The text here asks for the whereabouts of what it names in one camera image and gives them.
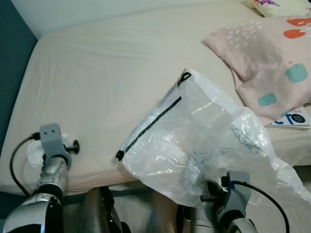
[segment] orange shape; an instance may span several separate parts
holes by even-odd
[[[293,18],[288,19],[287,22],[294,26],[306,26],[308,23],[311,23],[311,18]]]
[[[295,39],[295,38],[301,37],[305,34],[306,33],[300,29],[292,29],[292,30],[285,31],[283,33],[284,36],[286,36],[287,38],[290,38],[290,39]]]

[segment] floor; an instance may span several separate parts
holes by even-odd
[[[304,186],[311,192],[311,166],[295,167]],[[115,208],[121,221],[126,222],[132,233],[173,233],[177,205],[157,193],[115,198]],[[64,207],[65,233],[76,233],[80,205]],[[184,233],[189,233],[189,223]]]

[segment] pillowcase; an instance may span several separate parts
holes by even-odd
[[[269,17],[213,32],[206,43],[263,124],[310,102],[311,18]]]
[[[311,11],[308,0],[247,0],[247,3],[266,17],[305,16]]]

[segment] white wall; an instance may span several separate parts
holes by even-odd
[[[208,0],[11,0],[37,38],[74,24]]]

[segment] mattress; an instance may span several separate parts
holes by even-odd
[[[43,124],[57,122],[80,142],[68,194],[133,181],[115,159],[121,144],[185,67],[212,79],[242,105],[230,69],[201,41],[214,30],[259,18],[240,1],[209,2],[112,18],[43,36],[29,61],[0,158],[0,190],[21,194],[9,172],[15,146]],[[277,156],[311,164],[310,131],[268,129]],[[14,170],[34,189],[41,167],[26,146]]]

